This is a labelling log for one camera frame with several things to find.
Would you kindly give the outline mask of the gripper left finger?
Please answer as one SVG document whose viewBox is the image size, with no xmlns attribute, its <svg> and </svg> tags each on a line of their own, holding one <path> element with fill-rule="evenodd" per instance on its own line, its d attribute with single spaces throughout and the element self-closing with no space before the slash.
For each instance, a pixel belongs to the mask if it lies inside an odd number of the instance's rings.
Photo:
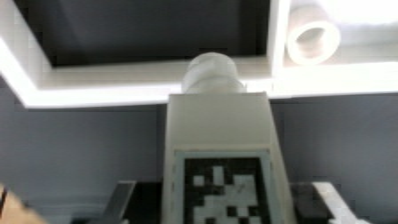
<svg viewBox="0 0 398 224">
<path fill-rule="evenodd" d="M 161 183 L 118 181 L 102 213 L 69 224 L 159 224 Z"/>
</svg>

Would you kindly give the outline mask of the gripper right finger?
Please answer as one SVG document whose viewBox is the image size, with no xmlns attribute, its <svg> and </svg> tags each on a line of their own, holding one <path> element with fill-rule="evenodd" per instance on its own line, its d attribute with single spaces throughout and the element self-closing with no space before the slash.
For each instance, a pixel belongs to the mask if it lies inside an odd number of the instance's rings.
<svg viewBox="0 0 398 224">
<path fill-rule="evenodd" d="M 330 182 L 296 182 L 289 189 L 298 224 L 373 224 L 353 214 Z"/>
</svg>

